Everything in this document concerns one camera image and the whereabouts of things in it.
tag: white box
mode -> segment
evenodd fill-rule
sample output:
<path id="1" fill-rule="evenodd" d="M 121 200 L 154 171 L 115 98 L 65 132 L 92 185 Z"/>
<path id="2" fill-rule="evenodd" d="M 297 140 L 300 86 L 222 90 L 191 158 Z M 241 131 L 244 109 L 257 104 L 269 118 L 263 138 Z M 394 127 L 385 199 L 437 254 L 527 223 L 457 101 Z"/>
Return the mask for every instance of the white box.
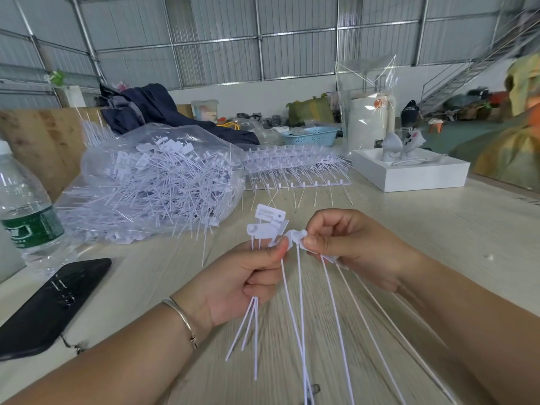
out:
<path id="1" fill-rule="evenodd" d="M 353 151 L 353 167 L 383 192 L 442 189 L 461 187 L 469 172 L 469 162 L 445 156 L 440 163 L 421 163 L 412 166 L 390 166 L 381 161 L 382 148 Z M 438 153 L 415 149 L 415 156 L 432 159 Z"/>

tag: basket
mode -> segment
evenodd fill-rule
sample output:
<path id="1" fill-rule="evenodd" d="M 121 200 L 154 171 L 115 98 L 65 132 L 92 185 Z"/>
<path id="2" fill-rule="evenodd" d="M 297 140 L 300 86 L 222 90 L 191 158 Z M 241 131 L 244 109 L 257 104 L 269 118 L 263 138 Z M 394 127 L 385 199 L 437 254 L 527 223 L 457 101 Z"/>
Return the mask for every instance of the basket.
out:
<path id="1" fill-rule="evenodd" d="M 340 129 L 334 128 L 332 126 L 313 126 L 311 128 L 305 128 L 307 132 L 310 132 L 306 135 L 297 135 L 297 136 L 287 136 L 283 134 L 284 144 L 286 145 L 322 145 L 322 146 L 332 146 L 334 140 L 336 139 L 336 134 Z"/>

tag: fingernail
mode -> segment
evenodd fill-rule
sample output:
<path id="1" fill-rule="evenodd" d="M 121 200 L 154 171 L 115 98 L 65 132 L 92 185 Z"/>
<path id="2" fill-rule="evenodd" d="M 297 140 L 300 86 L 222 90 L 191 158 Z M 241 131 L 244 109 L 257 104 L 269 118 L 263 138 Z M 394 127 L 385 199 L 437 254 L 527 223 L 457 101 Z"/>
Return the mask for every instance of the fingernail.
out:
<path id="1" fill-rule="evenodd" d="M 313 247 L 317 244 L 315 236 L 306 236 L 303 238 L 303 245 L 306 247 Z"/>

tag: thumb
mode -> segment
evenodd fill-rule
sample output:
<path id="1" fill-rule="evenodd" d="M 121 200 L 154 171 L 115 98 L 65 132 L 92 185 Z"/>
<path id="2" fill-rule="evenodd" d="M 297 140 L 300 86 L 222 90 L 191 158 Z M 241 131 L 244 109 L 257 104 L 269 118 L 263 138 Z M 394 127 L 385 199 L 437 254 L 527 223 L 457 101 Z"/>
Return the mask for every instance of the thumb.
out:
<path id="1" fill-rule="evenodd" d="M 279 262 L 287 254 L 288 245 L 288 239 L 281 238 L 273 247 L 238 251 L 234 255 L 241 267 L 246 270 L 258 270 Z"/>
<path id="2" fill-rule="evenodd" d="M 354 257 L 354 239 L 351 236 L 314 236 L 303 238 L 303 245 L 309 251 L 327 256 Z"/>

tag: person's left hand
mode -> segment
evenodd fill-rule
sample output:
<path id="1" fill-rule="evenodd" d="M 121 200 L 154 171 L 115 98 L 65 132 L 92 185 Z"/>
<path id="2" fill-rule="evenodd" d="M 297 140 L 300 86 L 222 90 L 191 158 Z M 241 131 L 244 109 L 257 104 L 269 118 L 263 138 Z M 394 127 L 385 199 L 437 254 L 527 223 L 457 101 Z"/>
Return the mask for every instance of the person's left hand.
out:
<path id="1" fill-rule="evenodd" d="M 198 336 L 244 315 L 251 297 L 264 304 L 275 294 L 288 241 L 281 239 L 272 248 L 269 242 L 262 240 L 255 250 L 249 241 L 237 245 L 171 296 L 195 323 Z"/>

